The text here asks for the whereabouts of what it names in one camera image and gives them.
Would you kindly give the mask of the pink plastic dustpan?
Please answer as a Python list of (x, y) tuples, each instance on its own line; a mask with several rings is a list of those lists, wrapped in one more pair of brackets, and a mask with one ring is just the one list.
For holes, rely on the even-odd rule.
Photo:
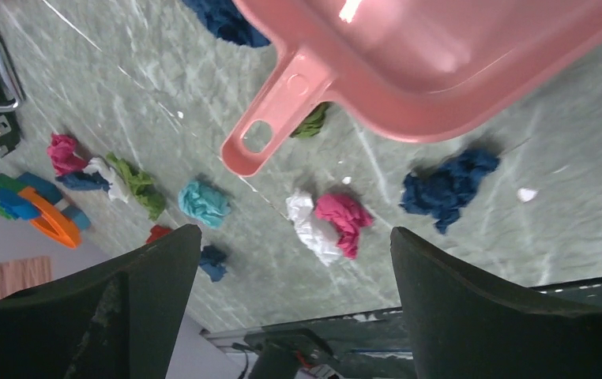
[(396, 141), (458, 137), (602, 43), (602, 1), (239, 1), (277, 64), (221, 147), (249, 177), (320, 103)]

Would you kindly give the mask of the pink hand brush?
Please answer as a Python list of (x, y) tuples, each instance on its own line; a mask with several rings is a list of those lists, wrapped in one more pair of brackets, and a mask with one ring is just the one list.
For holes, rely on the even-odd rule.
[(0, 299), (53, 280), (47, 256), (0, 262)]

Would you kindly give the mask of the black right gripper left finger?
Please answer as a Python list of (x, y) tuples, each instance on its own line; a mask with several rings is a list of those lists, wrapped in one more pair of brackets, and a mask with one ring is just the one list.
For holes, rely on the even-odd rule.
[(0, 299), (0, 378), (163, 378), (201, 254), (184, 225)]

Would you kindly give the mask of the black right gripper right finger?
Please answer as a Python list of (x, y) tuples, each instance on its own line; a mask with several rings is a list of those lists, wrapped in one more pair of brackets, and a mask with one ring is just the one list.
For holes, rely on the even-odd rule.
[(390, 252), (419, 378), (602, 378), (602, 278), (523, 287), (403, 227)]

